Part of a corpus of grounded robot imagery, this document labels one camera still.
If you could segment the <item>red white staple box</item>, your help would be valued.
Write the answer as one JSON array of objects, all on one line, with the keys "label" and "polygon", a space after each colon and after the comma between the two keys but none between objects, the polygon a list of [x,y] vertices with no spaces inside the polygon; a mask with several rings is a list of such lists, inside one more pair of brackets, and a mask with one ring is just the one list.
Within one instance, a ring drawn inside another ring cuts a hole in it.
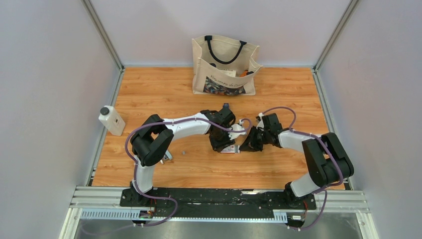
[{"label": "red white staple box", "polygon": [[220,153],[237,154],[240,153],[238,145],[230,145],[224,148]]}]

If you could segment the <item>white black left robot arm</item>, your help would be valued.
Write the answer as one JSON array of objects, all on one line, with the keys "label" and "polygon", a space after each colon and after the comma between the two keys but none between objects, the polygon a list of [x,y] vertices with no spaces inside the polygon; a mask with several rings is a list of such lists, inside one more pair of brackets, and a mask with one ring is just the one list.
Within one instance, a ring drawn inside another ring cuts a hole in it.
[{"label": "white black left robot arm", "polygon": [[178,119],[162,119],[157,114],[151,115],[129,138],[135,162],[132,184],[136,189],[133,200],[139,206],[147,206],[152,200],[153,174],[157,164],[168,151],[172,141],[180,138],[207,134],[213,151],[235,144],[233,136],[225,129],[233,130],[236,117],[231,110],[203,110],[199,113]]}]

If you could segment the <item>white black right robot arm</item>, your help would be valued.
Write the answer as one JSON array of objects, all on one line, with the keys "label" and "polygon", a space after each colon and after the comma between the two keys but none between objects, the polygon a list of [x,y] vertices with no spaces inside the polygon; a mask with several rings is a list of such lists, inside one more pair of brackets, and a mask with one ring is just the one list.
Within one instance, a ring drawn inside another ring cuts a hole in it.
[{"label": "white black right robot arm", "polygon": [[318,193],[354,174],[354,167],[339,138],[333,132],[322,135],[283,128],[276,114],[258,116],[240,151],[262,151],[264,145],[288,148],[305,156],[308,172],[285,186],[284,202],[295,209],[304,197]]}]

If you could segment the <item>light blue white stapler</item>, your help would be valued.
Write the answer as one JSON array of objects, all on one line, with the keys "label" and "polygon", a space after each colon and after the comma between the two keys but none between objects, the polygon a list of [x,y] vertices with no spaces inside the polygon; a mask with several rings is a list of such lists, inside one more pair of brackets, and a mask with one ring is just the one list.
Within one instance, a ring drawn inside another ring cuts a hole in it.
[{"label": "light blue white stapler", "polygon": [[161,164],[164,164],[166,161],[170,161],[173,159],[172,154],[167,150],[163,156],[163,158],[160,160]]}]

